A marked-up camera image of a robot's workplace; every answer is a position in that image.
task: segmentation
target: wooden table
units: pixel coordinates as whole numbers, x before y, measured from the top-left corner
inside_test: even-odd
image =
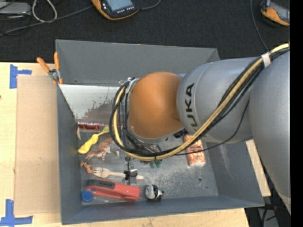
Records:
[[[16,115],[17,115],[17,88],[9,88],[9,72],[12,62],[0,62],[0,217],[5,216],[5,200],[14,200],[14,167],[16,146]],[[43,75],[46,72],[37,63],[13,63],[21,69],[29,69]],[[270,190],[265,179],[263,168],[258,157],[254,142],[247,142],[249,153],[255,168],[256,176],[263,196],[270,196]],[[60,213],[32,213],[33,222],[26,226],[58,227],[61,225]],[[75,227],[248,227],[248,220],[244,209],[216,210],[208,212],[178,214],[161,217],[136,218],[126,220],[107,221],[89,224],[76,224]]]

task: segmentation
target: toy animal figurine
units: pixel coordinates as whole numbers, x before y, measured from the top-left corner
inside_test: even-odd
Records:
[[[89,160],[93,156],[101,158],[103,161],[105,160],[105,155],[110,152],[110,144],[113,142],[113,139],[110,136],[107,136],[98,146],[98,151],[90,151],[86,155],[86,159]]]
[[[84,167],[85,170],[86,170],[86,172],[87,172],[87,174],[94,174],[94,171],[90,168],[93,165],[94,164],[87,164],[83,160],[80,162],[80,167]]]

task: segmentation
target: blue tape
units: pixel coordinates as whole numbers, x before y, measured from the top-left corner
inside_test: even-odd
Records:
[[[31,70],[18,70],[17,66],[10,65],[9,88],[17,88],[17,75],[31,75]]]
[[[15,218],[14,216],[14,201],[10,199],[5,200],[5,217],[1,217],[0,226],[14,227],[15,225],[31,224],[33,216],[24,218]]]

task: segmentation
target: yellow cable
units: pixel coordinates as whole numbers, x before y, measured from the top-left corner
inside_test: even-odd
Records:
[[[269,52],[269,54],[273,54],[277,51],[280,51],[282,49],[288,48],[289,44],[283,44],[280,45],[276,48],[274,48],[273,50],[271,50]],[[229,94],[227,95],[227,97],[223,100],[223,102],[216,108],[216,110],[213,112],[213,114],[206,120],[206,122],[192,135],[192,137],[184,142],[182,145],[180,145],[179,147],[177,147],[176,149],[172,150],[169,153],[157,156],[157,157],[142,157],[142,156],[138,156],[136,154],[130,153],[130,152],[125,152],[127,155],[136,158],[138,160],[142,160],[142,161],[153,161],[153,160],[162,160],[165,158],[169,158],[181,151],[183,151],[184,149],[186,149],[189,145],[191,145],[194,140],[200,135],[202,134],[207,127],[213,122],[214,119],[216,119],[216,117],[222,112],[222,110],[226,107],[226,105],[230,102],[230,100],[232,99],[232,97],[236,94],[236,92],[239,90],[239,88],[241,88],[242,84],[245,82],[245,80],[249,77],[249,75],[253,72],[253,70],[260,65],[260,63],[262,62],[262,58],[258,59],[248,70],[247,72],[240,78],[240,80],[236,83],[236,85],[232,88],[232,90],[229,92]],[[117,100],[115,102],[115,104],[117,104],[119,102],[119,99],[122,95],[122,93],[124,92],[125,88],[123,90],[121,90],[121,92],[119,93]],[[124,147],[120,136],[118,134],[118,130],[117,130],[117,110],[114,113],[114,118],[113,118],[113,127],[115,130],[115,136],[117,141],[119,142],[119,144],[121,144],[121,146]]]

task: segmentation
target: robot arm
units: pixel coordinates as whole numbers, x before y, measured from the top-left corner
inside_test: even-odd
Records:
[[[276,190],[290,203],[289,57],[284,44],[262,57],[211,62],[184,76],[156,72],[129,80],[114,101],[113,140],[129,156],[153,161],[197,139],[219,145],[254,139]],[[128,117],[119,130],[123,104]],[[193,136],[171,150],[148,147],[182,133]]]

